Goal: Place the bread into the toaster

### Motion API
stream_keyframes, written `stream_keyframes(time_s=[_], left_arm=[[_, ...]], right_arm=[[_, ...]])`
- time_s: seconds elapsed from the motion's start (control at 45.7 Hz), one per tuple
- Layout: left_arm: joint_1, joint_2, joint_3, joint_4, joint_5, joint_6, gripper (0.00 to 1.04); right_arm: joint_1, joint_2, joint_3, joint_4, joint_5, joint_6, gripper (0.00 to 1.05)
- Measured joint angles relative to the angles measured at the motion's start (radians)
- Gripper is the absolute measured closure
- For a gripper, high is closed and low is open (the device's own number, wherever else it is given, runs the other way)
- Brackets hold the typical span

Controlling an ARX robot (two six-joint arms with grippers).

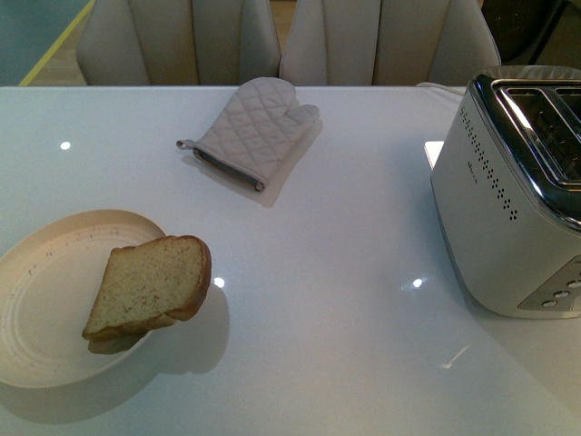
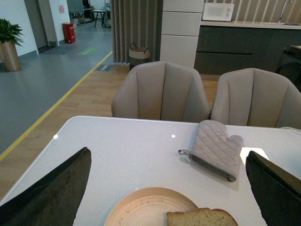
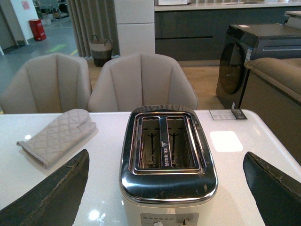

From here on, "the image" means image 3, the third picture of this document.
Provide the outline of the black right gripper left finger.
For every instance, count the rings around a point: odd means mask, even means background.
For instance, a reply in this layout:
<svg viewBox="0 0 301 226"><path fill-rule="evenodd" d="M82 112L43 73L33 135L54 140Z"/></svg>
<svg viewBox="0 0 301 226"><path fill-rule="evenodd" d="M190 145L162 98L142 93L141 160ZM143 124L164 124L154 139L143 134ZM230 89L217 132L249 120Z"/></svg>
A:
<svg viewBox="0 0 301 226"><path fill-rule="evenodd" d="M33 189L0 211L2 226L71 226L88 179L83 149Z"/></svg>

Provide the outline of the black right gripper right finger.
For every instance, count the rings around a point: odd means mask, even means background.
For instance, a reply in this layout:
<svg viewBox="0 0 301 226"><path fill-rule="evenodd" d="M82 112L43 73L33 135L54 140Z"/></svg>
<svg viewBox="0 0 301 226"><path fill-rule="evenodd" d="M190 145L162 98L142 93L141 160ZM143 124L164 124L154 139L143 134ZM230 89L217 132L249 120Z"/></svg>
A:
<svg viewBox="0 0 301 226"><path fill-rule="evenodd" d="M301 183L252 152L243 170L257 209L267 226L301 224Z"/></svg>

